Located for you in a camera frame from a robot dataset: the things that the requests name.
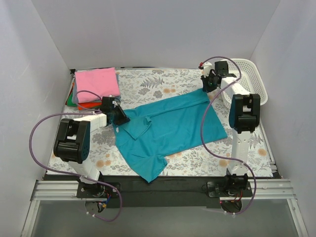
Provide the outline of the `teal t-shirt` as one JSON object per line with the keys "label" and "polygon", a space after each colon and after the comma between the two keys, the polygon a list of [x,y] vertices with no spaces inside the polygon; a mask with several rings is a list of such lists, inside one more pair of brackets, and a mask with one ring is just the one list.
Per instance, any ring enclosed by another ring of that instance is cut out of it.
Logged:
{"label": "teal t-shirt", "polygon": [[114,125],[116,146],[148,183],[167,166],[166,156],[225,139],[227,133],[202,89],[125,110],[130,122]]}

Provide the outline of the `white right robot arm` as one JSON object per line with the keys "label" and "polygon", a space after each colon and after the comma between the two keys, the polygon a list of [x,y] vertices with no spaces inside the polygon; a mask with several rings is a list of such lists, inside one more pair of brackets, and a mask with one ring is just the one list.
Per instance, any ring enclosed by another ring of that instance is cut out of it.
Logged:
{"label": "white right robot arm", "polygon": [[231,99],[229,125],[233,131],[232,154],[227,160],[227,174],[221,181],[208,184],[214,196],[227,195],[240,197],[249,189],[247,165],[249,143],[260,122],[260,95],[250,93],[240,83],[241,76],[229,72],[228,58],[211,64],[201,62],[201,80],[204,92],[219,89]]}

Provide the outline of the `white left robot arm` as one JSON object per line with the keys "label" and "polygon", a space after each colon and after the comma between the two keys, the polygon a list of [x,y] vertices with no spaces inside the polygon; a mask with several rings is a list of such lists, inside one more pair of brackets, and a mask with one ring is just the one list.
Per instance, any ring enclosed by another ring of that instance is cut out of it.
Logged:
{"label": "white left robot arm", "polygon": [[91,133],[110,123],[122,125],[130,121],[120,106],[120,100],[115,97],[103,97],[100,111],[81,118],[61,119],[53,147],[54,155],[79,175],[83,190],[96,198],[104,195],[106,187],[100,182],[102,173],[88,157]]}

